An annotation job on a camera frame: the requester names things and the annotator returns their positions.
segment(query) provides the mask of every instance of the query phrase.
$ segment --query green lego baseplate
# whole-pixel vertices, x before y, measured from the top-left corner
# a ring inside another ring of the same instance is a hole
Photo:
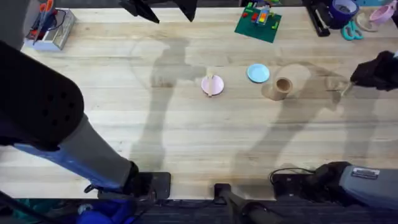
[[[254,13],[258,13],[258,15],[260,15],[260,9],[246,7],[243,10],[242,15],[245,12],[248,15],[246,17],[241,16],[241,19],[236,26],[235,33],[243,34],[249,37],[273,43],[276,32],[278,31],[278,28],[280,26],[280,20],[282,19],[282,16],[278,14],[274,14],[273,16],[269,15],[266,24],[262,25],[256,24],[251,20]],[[276,29],[272,29],[272,26],[274,26],[276,22],[278,22]]]

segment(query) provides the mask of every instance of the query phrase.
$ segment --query pink bowl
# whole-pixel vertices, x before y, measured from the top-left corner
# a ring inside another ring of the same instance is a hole
[[[220,94],[224,90],[224,81],[218,75],[213,75],[211,88],[212,88],[212,95]],[[201,80],[201,89],[206,93],[209,94],[209,79],[205,77]]]
[[[381,6],[371,14],[369,20],[377,25],[385,23],[394,14],[396,4],[397,1],[394,0],[388,5]]]

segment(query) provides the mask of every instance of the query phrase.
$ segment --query wooden tabletop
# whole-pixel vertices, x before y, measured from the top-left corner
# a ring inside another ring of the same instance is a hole
[[[274,9],[282,21],[273,44],[235,34],[242,9],[155,9],[160,24],[122,9],[74,9],[78,18],[60,53],[22,51],[72,79],[97,132],[142,171],[172,174],[172,198],[212,198],[228,182],[247,198],[271,198],[267,176],[281,167],[314,169],[331,161],[398,168],[398,91],[345,86],[357,64],[395,51],[389,21],[364,40],[339,30],[317,37],[303,7]],[[264,96],[246,69],[263,63],[291,79],[284,101]],[[222,94],[200,88],[208,73]],[[96,197],[88,181],[55,164],[0,150],[0,190],[13,197]]]

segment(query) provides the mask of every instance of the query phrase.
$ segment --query blue tape roll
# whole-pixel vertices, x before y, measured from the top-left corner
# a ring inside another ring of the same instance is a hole
[[[352,0],[333,0],[329,7],[332,18],[332,29],[341,29],[359,11],[359,5]]]

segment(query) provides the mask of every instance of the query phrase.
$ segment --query black cable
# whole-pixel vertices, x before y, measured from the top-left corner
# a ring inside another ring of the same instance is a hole
[[[315,173],[314,170],[308,170],[308,169],[299,168],[299,167],[288,167],[288,168],[277,169],[277,170],[272,171],[272,172],[269,174],[269,176],[268,176],[268,179],[269,179],[269,181],[271,182],[272,185],[275,184],[275,183],[274,183],[274,180],[272,179],[272,177],[274,176],[274,174],[275,174],[276,172],[279,172],[279,171],[282,171],[282,170],[304,170],[305,172],[308,172],[308,173],[310,173],[310,174],[314,174],[314,173]]]
[[[58,220],[55,220],[55,219],[47,217],[39,212],[36,212],[35,210],[29,208],[28,206],[24,205],[23,203],[18,202],[17,200],[13,199],[12,197],[8,196],[7,194],[5,194],[2,191],[0,191],[0,202],[2,202],[3,204],[7,205],[10,208],[21,211],[21,212],[25,213],[26,215],[36,218],[44,223],[62,224]]]
[[[135,223],[137,220],[139,220],[145,213],[147,213],[149,210],[151,210],[155,205],[157,201],[155,201],[153,204],[149,205],[145,209],[143,209],[136,217],[134,217],[133,221],[131,221],[129,224]]]
[[[63,19],[62,19],[62,22],[61,22],[59,25],[56,25],[56,27],[54,27],[54,28],[49,28],[47,31],[58,29],[60,26],[62,26],[63,22],[65,22],[65,17],[67,16],[67,12],[64,11],[64,10],[62,10],[62,9],[57,9],[57,11],[58,11],[58,12],[59,12],[59,11],[62,11],[62,12],[63,12]]]

